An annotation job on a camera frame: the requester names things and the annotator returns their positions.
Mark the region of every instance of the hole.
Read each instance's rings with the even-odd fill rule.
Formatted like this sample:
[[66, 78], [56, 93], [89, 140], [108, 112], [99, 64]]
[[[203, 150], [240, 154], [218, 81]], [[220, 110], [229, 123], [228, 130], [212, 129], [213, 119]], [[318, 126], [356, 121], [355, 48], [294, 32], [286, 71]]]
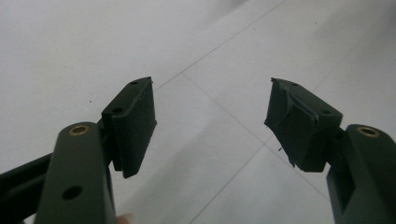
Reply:
[[113, 113], [120, 113], [120, 112], [122, 112], [123, 111], [123, 109], [122, 108], [115, 108], [115, 109], [113, 109]]
[[368, 137], [378, 137], [379, 132], [368, 127], [359, 127], [358, 131], [361, 132], [362, 134], [368, 136]]
[[69, 134], [70, 135], [82, 135], [84, 133], [87, 133], [90, 130], [90, 126], [88, 125], [78, 125], [70, 129]]
[[78, 197], [82, 192], [82, 188], [80, 186], [74, 186], [64, 191], [63, 197], [64, 200], [72, 200]]

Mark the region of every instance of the black plastic part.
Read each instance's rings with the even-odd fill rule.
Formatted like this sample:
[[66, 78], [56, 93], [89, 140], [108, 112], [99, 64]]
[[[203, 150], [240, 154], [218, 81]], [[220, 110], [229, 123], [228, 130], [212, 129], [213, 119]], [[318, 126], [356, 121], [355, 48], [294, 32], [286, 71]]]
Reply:
[[296, 83], [272, 81], [265, 125], [274, 132], [293, 166], [322, 172], [326, 145], [336, 137], [342, 114]]
[[157, 124], [150, 77], [129, 83], [102, 112], [114, 168], [137, 174]]
[[332, 168], [327, 177], [335, 222], [396, 223], [393, 140], [375, 128], [350, 125], [341, 146], [350, 175]]
[[22, 222], [35, 213], [51, 154], [0, 175], [2, 224]]
[[[82, 126], [85, 133], [70, 134]], [[106, 161], [97, 124], [83, 122], [63, 129], [52, 154], [38, 206], [36, 224], [114, 224]]]

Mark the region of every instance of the finger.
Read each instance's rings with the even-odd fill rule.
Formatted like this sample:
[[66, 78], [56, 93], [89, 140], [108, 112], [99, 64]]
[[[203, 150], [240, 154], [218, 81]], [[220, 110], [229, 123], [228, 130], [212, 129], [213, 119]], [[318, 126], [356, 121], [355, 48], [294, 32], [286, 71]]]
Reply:
[[117, 224], [134, 224], [134, 215], [124, 214], [117, 217]]

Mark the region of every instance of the brass rivet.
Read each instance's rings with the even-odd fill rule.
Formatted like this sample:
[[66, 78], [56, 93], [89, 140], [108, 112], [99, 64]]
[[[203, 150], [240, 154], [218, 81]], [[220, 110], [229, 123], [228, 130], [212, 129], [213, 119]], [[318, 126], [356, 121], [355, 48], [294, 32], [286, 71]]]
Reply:
[[379, 137], [379, 132], [369, 127], [359, 127], [358, 131], [367, 137]]
[[90, 126], [88, 125], [78, 125], [70, 129], [69, 134], [70, 135], [82, 135], [84, 133], [87, 133], [90, 130]]

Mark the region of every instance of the white tile floor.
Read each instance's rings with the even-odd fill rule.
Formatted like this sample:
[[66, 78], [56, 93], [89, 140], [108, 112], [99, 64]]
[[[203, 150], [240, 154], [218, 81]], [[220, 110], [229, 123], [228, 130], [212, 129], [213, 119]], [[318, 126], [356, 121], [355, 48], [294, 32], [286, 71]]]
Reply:
[[262, 124], [270, 77], [396, 139], [391, 0], [3, 1], [0, 172], [97, 121], [152, 76], [158, 126], [141, 172], [113, 173], [137, 224], [333, 223], [326, 174], [292, 169]]

